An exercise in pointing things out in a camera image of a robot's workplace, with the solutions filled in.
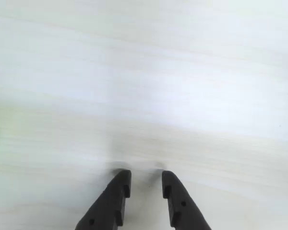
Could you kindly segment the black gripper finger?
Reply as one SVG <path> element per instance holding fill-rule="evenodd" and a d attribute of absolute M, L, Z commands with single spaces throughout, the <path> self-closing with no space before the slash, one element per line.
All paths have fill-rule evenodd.
<path fill-rule="evenodd" d="M 168 201 L 171 227 L 176 230 L 211 229 L 183 183 L 172 171 L 162 172 L 162 194 Z"/>
<path fill-rule="evenodd" d="M 132 172 L 121 170 L 76 225 L 77 230 L 117 230 L 123 226 L 125 201 L 131 195 Z"/>

